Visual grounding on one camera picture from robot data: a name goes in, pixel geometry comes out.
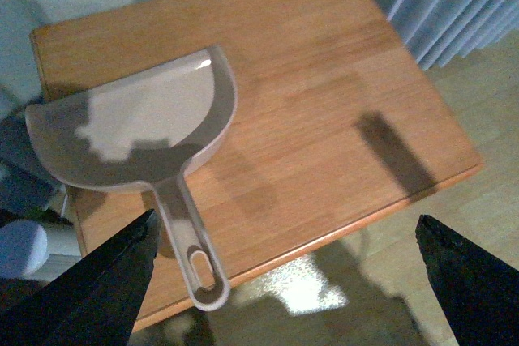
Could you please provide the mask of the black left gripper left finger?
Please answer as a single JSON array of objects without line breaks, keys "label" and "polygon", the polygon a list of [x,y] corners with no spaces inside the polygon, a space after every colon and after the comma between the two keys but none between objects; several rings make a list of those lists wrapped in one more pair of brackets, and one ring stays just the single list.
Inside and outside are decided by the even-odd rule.
[{"label": "black left gripper left finger", "polygon": [[146,211],[1,315],[3,345],[125,345],[150,284],[160,221]]}]

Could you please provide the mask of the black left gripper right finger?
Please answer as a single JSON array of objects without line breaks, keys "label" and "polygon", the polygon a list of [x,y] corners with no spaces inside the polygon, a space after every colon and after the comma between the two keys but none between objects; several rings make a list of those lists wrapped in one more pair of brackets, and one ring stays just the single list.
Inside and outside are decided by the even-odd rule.
[{"label": "black left gripper right finger", "polygon": [[459,345],[517,345],[518,270],[432,216],[419,217],[415,235]]}]

